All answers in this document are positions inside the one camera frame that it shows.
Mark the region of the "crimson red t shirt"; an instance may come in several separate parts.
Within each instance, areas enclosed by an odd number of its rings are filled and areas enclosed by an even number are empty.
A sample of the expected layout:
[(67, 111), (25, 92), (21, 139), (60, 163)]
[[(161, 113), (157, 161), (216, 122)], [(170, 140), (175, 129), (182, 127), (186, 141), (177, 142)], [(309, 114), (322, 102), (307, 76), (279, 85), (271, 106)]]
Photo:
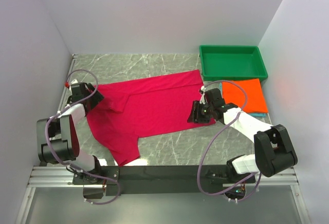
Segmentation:
[(99, 85), (104, 98), (86, 117), (91, 133), (124, 166), (139, 158), (139, 138), (199, 127), (187, 119), (202, 85), (199, 70)]

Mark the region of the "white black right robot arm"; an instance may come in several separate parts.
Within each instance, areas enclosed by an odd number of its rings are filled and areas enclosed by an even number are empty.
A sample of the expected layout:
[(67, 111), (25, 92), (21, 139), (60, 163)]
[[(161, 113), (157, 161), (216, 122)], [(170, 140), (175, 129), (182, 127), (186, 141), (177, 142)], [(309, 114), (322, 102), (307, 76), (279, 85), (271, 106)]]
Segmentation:
[(189, 123), (208, 124), (212, 119), (224, 129), (234, 128), (254, 145), (254, 154), (241, 155), (227, 161), (223, 179), (238, 182), (257, 173), (272, 177), (298, 163), (298, 157), (285, 126), (261, 122), (233, 103), (226, 103), (219, 89), (202, 92), (193, 101)]

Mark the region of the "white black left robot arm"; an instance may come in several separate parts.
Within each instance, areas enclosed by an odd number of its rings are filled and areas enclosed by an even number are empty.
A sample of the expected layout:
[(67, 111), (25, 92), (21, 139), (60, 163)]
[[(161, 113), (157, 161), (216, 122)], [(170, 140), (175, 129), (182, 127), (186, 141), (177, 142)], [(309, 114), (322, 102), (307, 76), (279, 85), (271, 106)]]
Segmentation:
[(104, 96), (91, 83), (77, 82), (69, 86), (69, 109), (50, 119), (36, 123), (38, 157), (44, 164), (61, 164), (84, 183), (99, 184), (103, 179), (100, 162), (96, 156), (80, 149), (75, 125), (94, 109)]

